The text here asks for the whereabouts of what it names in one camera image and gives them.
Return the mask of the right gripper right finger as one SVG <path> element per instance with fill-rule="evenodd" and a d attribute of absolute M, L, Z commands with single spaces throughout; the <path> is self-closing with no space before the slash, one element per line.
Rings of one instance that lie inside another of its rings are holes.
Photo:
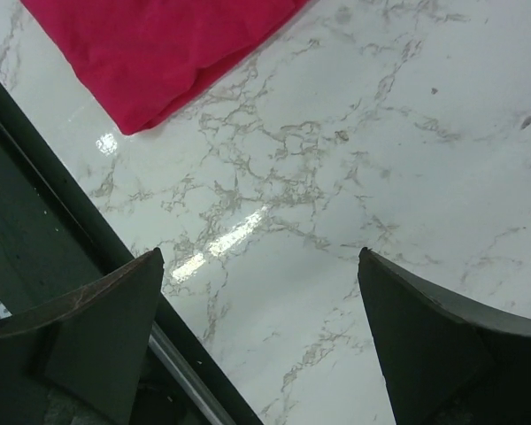
<path fill-rule="evenodd" d="M 398 424 L 531 424 L 531 319 L 359 253 L 358 283 Z"/>

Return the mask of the pink red t shirt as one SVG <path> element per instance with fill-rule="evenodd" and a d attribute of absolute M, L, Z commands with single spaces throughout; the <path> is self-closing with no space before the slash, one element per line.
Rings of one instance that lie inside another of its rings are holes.
<path fill-rule="evenodd" d="M 294 0 L 23 3 L 125 135 L 205 91 L 305 5 Z"/>

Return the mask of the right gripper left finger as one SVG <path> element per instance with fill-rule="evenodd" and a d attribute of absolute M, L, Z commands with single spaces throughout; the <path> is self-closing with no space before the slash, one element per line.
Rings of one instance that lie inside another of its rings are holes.
<path fill-rule="evenodd" d="M 105 277 L 0 320 L 0 424 L 43 424 L 50 395 L 127 424 L 163 278 L 148 251 Z"/>

